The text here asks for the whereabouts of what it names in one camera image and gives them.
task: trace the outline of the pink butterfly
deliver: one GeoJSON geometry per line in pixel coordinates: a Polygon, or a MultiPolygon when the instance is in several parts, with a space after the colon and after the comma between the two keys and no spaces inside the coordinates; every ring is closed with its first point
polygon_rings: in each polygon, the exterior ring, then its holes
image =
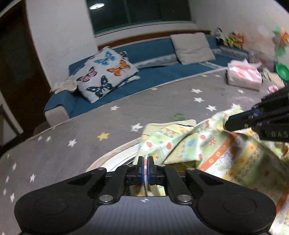
{"type": "Polygon", "coordinates": [[[78,78],[77,81],[88,82],[90,78],[94,77],[96,74],[97,72],[94,70],[94,67],[91,67],[91,69],[88,71],[88,74],[78,78]]]}

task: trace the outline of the gray carpet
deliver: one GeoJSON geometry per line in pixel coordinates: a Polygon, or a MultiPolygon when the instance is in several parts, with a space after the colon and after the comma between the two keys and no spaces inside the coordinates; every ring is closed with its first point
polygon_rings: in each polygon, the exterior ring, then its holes
{"type": "Polygon", "coordinates": [[[200,122],[230,109],[233,103],[243,110],[251,109],[267,95],[268,84],[263,84],[260,92],[229,86],[224,74],[215,71],[206,77],[198,75],[106,104],[11,149],[0,159],[2,235],[20,233],[14,205],[22,195],[85,172],[102,155],[138,138],[142,126],[176,119],[200,122]],[[195,98],[204,101],[199,103],[195,98]],[[206,109],[209,105],[216,110],[206,109]]]}

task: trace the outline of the yellow star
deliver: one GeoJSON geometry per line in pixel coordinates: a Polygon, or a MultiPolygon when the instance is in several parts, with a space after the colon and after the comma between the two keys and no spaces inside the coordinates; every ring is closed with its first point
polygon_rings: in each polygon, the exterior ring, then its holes
{"type": "Polygon", "coordinates": [[[103,132],[101,135],[98,136],[99,141],[102,141],[104,139],[108,139],[108,135],[109,135],[109,133],[104,133],[103,132]]]}

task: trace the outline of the butterfly pillow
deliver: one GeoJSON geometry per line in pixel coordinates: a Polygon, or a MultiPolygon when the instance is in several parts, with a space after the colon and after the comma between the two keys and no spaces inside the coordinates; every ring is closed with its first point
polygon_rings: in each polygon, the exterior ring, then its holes
{"type": "Polygon", "coordinates": [[[131,79],[137,72],[138,69],[125,60],[123,54],[120,55],[113,49],[105,47],[90,58],[74,78],[78,81],[77,86],[82,95],[94,103],[122,85],[124,81],[139,79],[139,77],[131,79]]]}

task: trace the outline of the ceiling light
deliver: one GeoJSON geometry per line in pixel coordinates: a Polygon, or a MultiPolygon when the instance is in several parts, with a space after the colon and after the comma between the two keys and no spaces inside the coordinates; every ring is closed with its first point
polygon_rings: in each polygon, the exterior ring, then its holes
{"type": "Polygon", "coordinates": [[[104,3],[97,3],[97,4],[92,5],[89,9],[94,10],[94,9],[101,8],[103,6],[104,6],[104,3]]]}

